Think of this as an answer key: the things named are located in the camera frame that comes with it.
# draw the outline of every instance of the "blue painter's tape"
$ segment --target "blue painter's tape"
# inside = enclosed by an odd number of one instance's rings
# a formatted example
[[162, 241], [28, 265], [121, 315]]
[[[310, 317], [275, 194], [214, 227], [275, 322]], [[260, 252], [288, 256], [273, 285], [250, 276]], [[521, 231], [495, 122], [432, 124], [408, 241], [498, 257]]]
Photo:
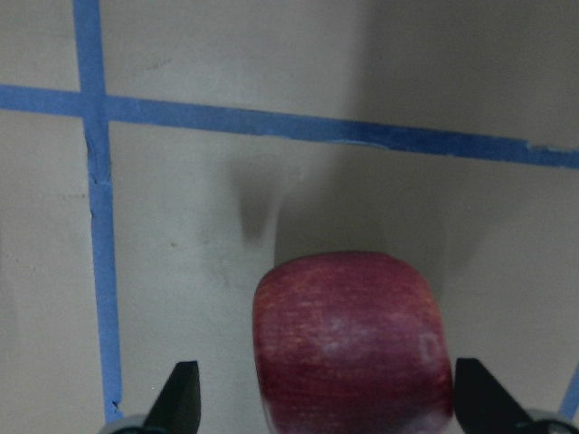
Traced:
[[105, 110], [105, 79], [98, 0], [74, 0], [84, 134], [89, 150], [92, 248], [99, 318], [100, 366], [106, 422], [122, 417], [119, 312], [113, 235], [109, 122]]
[[81, 116], [84, 100], [79, 92], [0, 84], [0, 109]]
[[567, 392], [559, 408], [561, 416], [573, 420], [579, 408], [579, 364], [575, 368], [573, 378], [569, 382]]
[[127, 97], [107, 97], [107, 116], [110, 120], [165, 127], [359, 144], [396, 151], [579, 168], [579, 151], [532, 148], [527, 141], [515, 138]]

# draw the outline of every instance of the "dark red object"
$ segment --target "dark red object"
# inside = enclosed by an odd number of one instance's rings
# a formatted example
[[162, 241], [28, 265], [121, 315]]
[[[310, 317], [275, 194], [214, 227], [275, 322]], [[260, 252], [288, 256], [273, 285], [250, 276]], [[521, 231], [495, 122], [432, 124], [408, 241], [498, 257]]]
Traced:
[[437, 433], [451, 364], [424, 278], [383, 253], [282, 264], [253, 302], [257, 372], [279, 434]]

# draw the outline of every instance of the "apple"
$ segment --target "apple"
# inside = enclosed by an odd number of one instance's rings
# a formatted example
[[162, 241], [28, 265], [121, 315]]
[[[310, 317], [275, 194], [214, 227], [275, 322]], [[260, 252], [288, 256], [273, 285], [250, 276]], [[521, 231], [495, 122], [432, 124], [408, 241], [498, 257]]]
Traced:
[[410, 265], [364, 251], [291, 260], [260, 281], [252, 320], [272, 432], [432, 434], [449, 421], [441, 315]]

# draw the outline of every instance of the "red apple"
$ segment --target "red apple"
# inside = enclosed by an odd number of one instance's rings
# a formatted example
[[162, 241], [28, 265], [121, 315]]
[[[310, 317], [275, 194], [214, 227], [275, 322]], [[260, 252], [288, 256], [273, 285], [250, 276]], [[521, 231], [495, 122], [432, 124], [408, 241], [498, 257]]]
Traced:
[[383, 253], [295, 259], [253, 301], [261, 397], [278, 434], [436, 433], [451, 364], [428, 283]]

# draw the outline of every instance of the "plastic apple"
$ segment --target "plastic apple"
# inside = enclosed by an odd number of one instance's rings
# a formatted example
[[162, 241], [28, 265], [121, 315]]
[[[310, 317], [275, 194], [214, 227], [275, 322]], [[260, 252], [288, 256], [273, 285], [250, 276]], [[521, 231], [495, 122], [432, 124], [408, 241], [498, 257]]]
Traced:
[[432, 434], [451, 417], [439, 309], [424, 278], [383, 253], [271, 270], [253, 301], [253, 344], [272, 432]]

